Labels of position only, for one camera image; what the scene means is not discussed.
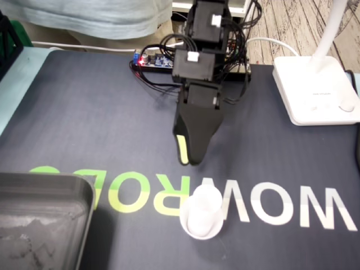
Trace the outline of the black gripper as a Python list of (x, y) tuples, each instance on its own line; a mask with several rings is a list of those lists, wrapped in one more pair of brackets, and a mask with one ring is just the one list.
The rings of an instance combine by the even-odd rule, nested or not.
[(181, 165), (199, 165), (210, 140), (223, 121), (222, 86), (188, 82), (181, 87), (175, 113), (173, 135)]

